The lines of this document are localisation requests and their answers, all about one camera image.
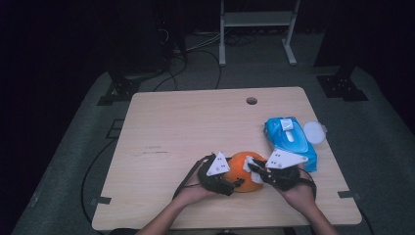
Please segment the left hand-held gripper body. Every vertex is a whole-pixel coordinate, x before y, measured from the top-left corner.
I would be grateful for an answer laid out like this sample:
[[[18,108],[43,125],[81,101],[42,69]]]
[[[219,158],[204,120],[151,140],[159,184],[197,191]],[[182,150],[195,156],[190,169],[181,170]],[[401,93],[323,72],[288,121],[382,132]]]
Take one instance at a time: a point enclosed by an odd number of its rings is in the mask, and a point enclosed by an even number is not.
[[[211,154],[203,160],[199,168],[198,178],[201,185],[208,191],[230,196],[235,185],[223,178],[224,174],[230,171],[228,160],[222,152]]]

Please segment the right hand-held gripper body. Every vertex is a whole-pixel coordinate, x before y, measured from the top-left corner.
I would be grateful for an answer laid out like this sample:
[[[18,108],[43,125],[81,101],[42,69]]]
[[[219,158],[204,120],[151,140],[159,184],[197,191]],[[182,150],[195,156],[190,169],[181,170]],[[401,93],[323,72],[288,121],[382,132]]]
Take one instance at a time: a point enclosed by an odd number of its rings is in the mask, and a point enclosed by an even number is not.
[[[275,149],[265,163],[262,180],[282,191],[288,191],[300,181],[299,164],[307,161],[305,156]]]

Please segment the orange plush toy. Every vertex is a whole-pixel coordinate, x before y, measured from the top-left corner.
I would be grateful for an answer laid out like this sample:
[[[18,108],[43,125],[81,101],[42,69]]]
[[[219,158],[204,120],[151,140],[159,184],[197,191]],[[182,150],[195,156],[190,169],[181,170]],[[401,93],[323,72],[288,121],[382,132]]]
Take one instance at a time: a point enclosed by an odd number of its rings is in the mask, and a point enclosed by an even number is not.
[[[239,152],[232,156],[232,160],[228,163],[230,171],[225,173],[223,178],[231,183],[234,183],[238,178],[244,178],[245,182],[241,187],[235,188],[234,191],[238,193],[249,193],[257,191],[263,187],[262,184],[256,184],[251,181],[250,175],[243,170],[244,159],[251,156],[254,159],[265,161],[265,158],[256,152]]]

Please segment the blue wet wipes pack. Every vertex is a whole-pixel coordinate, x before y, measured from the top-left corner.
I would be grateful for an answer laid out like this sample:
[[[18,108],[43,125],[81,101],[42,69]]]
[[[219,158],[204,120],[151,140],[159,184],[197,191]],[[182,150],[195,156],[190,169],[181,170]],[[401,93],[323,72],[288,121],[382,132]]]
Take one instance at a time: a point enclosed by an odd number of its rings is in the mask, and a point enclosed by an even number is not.
[[[286,131],[291,131],[294,142],[289,142]],[[273,117],[264,124],[264,134],[270,145],[275,149],[302,155],[308,158],[304,169],[308,172],[317,170],[317,154],[311,143],[306,139],[303,129],[294,117]]]

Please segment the person's left hand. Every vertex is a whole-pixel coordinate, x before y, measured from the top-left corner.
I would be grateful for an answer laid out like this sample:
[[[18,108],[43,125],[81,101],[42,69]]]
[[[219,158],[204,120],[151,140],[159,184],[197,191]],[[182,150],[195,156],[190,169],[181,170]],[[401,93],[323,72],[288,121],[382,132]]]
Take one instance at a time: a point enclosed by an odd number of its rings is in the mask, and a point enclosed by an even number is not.
[[[174,203],[186,207],[214,195],[214,192],[205,189],[201,185],[197,175],[198,171],[198,169],[195,169],[192,175],[186,178],[184,186],[173,199]]]

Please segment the person's right hand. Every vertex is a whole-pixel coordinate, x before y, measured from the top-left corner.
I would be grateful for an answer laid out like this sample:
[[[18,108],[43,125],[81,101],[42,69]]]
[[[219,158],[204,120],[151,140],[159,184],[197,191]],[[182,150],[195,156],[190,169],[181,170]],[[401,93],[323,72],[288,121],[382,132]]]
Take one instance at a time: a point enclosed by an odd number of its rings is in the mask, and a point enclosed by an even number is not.
[[[293,209],[304,216],[312,215],[317,210],[312,189],[306,184],[300,183],[288,191],[279,190],[279,193]]]

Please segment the white round pack lid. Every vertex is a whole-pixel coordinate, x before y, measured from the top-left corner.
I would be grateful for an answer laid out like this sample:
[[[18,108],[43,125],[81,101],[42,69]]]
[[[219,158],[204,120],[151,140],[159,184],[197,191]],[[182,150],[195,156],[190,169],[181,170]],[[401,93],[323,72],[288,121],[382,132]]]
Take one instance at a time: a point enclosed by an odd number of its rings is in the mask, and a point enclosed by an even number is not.
[[[309,121],[303,126],[306,139],[314,145],[321,144],[326,139],[327,129],[319,121]]]

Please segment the grey tape piece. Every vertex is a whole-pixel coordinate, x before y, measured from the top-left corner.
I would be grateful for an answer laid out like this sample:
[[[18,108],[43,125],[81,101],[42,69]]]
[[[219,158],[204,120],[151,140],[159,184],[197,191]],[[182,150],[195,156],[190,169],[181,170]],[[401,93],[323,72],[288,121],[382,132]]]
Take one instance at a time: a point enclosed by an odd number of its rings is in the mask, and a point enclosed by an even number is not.
[[[104,204],[104,205],[109,205],[111,203],[112,198],[109,197],[98,197],[98,198],[93,198],[90,201],[90,205],[91,206],[98,206],[99,204]]]
[[[359,201],[362,199],[360,194],[354,193],[352,191],[339,191],[338,195],[341,199],[353,198],[355,201]]]

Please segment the black stand base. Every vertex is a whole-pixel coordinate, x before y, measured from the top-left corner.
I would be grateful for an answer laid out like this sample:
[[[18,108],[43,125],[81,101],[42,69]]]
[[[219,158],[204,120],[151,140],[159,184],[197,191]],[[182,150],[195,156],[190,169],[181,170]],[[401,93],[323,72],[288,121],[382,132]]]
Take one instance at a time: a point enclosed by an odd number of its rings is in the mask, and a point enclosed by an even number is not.
[[[330,75],[318,75],[317,80],[327,98],[343,98],[346,102],[367,101],[365,93],[351,80],[354,66],[341,66]]]
[[[110,106],[114,102],[129,102],[133,95],[139,91],[142,82],[156,78],[161,74],[162,70],[111,70],[109,72],[111,83],[107,92],[99,99],[98,106]]]

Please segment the white metal stand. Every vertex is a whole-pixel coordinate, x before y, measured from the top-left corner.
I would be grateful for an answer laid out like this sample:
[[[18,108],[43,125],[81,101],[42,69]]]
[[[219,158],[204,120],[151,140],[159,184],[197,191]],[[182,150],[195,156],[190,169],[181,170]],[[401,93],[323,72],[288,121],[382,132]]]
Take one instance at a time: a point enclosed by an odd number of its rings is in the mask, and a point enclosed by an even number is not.
[[[218,62],[221,66],[226,65],[225,29],[231,27],[255,27],[255,26],[286,26],[288,33],[282,39],[283,49],[291,66],[297,64],[294,52],[291,47],[293,32],[295,29],[300,1],[295,0],[294,8],[291,11],[277,12],[226,12],[225,0],[220,0],[219,20],[219,46]]]

